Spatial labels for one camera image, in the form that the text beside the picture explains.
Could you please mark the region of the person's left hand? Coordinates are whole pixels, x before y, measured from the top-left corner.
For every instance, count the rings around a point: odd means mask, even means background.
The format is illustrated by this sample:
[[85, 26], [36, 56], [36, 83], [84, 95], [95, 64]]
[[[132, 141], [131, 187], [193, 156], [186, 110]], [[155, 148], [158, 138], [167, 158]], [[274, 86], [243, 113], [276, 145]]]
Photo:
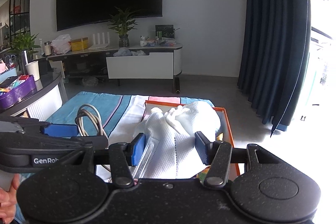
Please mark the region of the person's left hand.
[[17, 190], [19, 188], [19, 174], [15, 174], [10, 189], [1, 189], [1, 223], [11, 223], [16, 214]]

